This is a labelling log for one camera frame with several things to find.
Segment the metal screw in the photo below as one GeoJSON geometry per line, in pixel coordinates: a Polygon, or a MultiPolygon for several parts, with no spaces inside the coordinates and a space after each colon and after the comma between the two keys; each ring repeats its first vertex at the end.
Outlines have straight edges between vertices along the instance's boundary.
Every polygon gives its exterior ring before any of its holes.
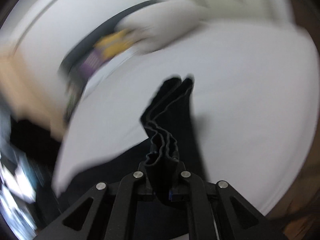
{"type": "Polygon", "coordinates": [[[181,176],[184,178],[189,178],[191,176],[191,173],[189,171],[183,171],[181,172],[181,176]]]}
{"type": "Polygon", "coordinates": [[[104,182],[99,182],[97,185],[96,185],[96,188],[98,189],[98,190],[102,190],[102,189],[104,189],[104,188],[106,188],[106,184],[104,183],[104,182]]]}
{"type": "Polygon", "coordinates": [[[142,176],[143,176],[143,172],[142,171],[136,171],[134,174],[133,174],[133,176],[135,177],[135,178],[141,178],[142,176]]]}
{"type": "Polygon", "coordinates": [[[218,186],[219,186],[220,188],[226,188],[226,187],[229,186],[229,184],[228,184],[228,182],[222,180],[222,181],[219,181],[218,186]]]}

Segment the white sheet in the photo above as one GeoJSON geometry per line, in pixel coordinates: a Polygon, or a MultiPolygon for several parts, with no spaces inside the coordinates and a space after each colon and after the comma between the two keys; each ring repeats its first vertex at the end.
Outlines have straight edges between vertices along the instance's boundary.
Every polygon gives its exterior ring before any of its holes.
{"type": "Polygon", "coordinates": [[[228,181],[265,215],[313,140],[318,65],[305,31],[271,23],[213,22],[165,49],[134,55],[78,106],[52,186],[59,194],[79,171],[143,141],[139,117],[159,85],[192,73],[191,107],[210,181],[228,181]]]}

